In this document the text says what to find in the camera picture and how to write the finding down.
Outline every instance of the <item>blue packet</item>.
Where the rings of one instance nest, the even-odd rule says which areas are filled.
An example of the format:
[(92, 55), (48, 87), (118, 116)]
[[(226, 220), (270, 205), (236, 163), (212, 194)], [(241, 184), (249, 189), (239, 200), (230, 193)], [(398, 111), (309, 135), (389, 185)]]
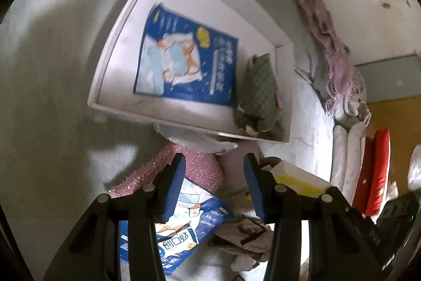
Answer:
[(145, 24), (134, 93), (237, 106), (233, 36), (155, 6)]
[[(171, 275), (206, 237), (232, 217), (222, 201), (184, 179), (174, 215), (165, 224), (155, 224), (164, 274)], [(127, 221), (120, 227), (120, 259), (128, 262)]]

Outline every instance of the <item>red cushion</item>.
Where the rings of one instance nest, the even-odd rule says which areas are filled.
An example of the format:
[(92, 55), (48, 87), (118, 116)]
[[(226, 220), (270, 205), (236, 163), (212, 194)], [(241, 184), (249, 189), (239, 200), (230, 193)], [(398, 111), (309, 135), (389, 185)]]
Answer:
[(368, 198), (370, 197), (371, 182), (374, 172), (374, 140), (370, 137), (365, 138), (363, 166), (359, 173), (357, 188), (355, 190), (352, 207), (355, 207), (361, 213), (365, 213)]
[(374, 172), (371, 182), (370, 197), (368, 198), (365, 214), (375, 216), (382, 206), (383, 195), (387, 187), (387, 173), (390, 160), (389, 130), (377, 130), (374, 137)]

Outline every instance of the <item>white tray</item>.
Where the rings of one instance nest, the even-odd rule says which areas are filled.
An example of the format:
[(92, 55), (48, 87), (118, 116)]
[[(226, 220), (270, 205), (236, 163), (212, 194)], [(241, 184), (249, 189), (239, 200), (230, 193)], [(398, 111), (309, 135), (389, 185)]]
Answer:
[(241, 94), (247, 59), (270, 53), (283, 96), (283, 142), (289, 142), (293, 44), (255, 0), (128, 0), (105, 43), (88, 105), (131, 120), (148, 120), (210, 134), (253, 139), (244, 136), (235, 125), (233, 108), (133, 93), (144, 25), (151, 8), (161, 2), (167, 9), (238, 38), (237, 94)]

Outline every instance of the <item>silver screw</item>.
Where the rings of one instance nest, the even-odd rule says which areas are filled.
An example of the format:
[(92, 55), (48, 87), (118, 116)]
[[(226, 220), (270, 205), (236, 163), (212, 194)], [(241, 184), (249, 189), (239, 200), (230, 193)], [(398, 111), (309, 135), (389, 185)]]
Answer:
[(142, 187), (145, 192), (152, 192), (155, 189), (154, 184), (146, 184)]
[(323, 195), (322, 195), (322, 200), (323, 200), (325, 203), (331, 203), (331, 202), (332, 202), (332, 200), (333, 200), (333, 198), (332, 198), (332, 196), (331, 196), (331, 195), (329, 195), (329, 194), (323, 194)]
[(277, 191), (279, 193), (285, 193), (287, 191), (287, 186), (285, 186), (283, 184), (277, 184), (275, 186), (275, 191)]
[(109, 199), (109, 195), (104, 193), (104, 194), (98, 195), (98, 197), (96, 198), (96, 201), (102, 204), (102, 203), (106, 203), (108, 199)]

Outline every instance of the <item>wooden surface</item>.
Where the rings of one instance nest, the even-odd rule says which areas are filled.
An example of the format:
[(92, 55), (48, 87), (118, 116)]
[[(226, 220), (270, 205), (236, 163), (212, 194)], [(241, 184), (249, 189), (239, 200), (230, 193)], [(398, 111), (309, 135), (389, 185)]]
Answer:
[(399, 194), (407, 193), (412, 151), (421, 144), (421, 96), (373, 103), (368, 107), (372, 117), (367, 134), (374, 137), (376, 130), (390, 130), (389, 178), (396, 181)]

